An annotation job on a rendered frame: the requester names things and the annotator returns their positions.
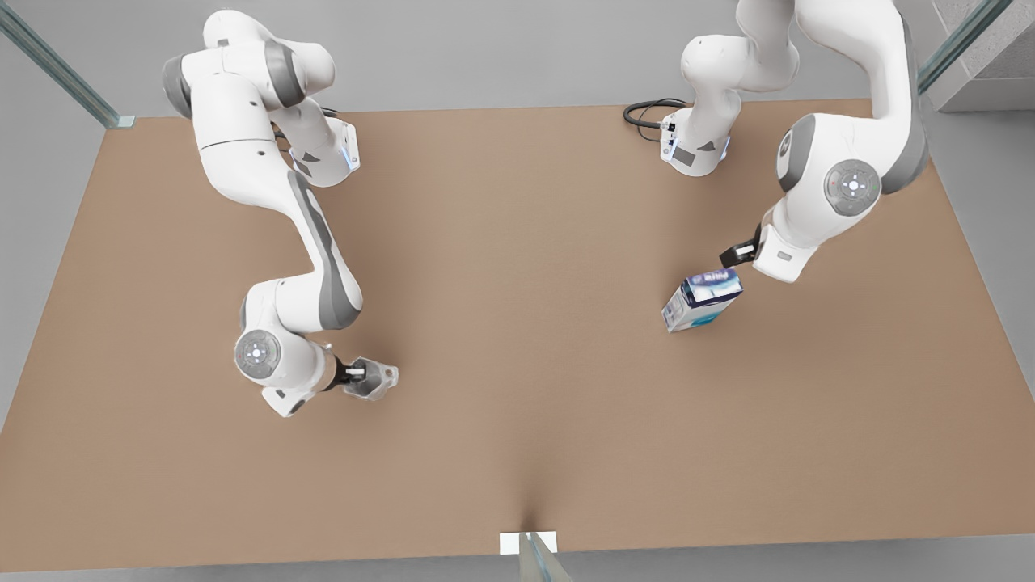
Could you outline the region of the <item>blue and white carton box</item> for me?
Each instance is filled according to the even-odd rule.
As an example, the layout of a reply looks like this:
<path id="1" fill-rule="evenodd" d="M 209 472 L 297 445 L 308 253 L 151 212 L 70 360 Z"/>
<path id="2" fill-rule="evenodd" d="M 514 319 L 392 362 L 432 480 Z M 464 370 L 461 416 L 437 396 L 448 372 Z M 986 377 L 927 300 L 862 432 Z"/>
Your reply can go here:
<path id="1" fill-rule="evenodd" d="M 743 286 L 731 268 L 687 277 L 661 311 L 666 329 L 673 334 L 709 324 L 741 294 Z"/>

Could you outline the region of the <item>silver frame post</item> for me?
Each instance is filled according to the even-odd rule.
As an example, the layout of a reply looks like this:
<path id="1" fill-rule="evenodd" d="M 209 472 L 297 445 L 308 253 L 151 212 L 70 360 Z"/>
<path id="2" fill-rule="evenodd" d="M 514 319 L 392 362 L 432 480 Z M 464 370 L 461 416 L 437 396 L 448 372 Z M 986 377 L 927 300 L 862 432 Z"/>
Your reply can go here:
<path id="1" fill-rule="evenodd" d="M 917 74 L 918 93 L 924 95 L 971 43 L 976 41 L 1014 0 L 981 0 L 962 19 L 960 26 L 949 33 L 946 40 L 935 49 Z"/>
<path id="2" fill-rule="evenodd" d="M 5 0 L 0 0 L 0 31 L 105 129 L 134 127 L 136 117 L 119 114 Z"/>
<path id="3" fill-rule="evenodd" d="M 555 531 L 500 533 L 499 545 L 499 554 L 518 556 L 520 582 L 573 582 L 558 560 Z"/>

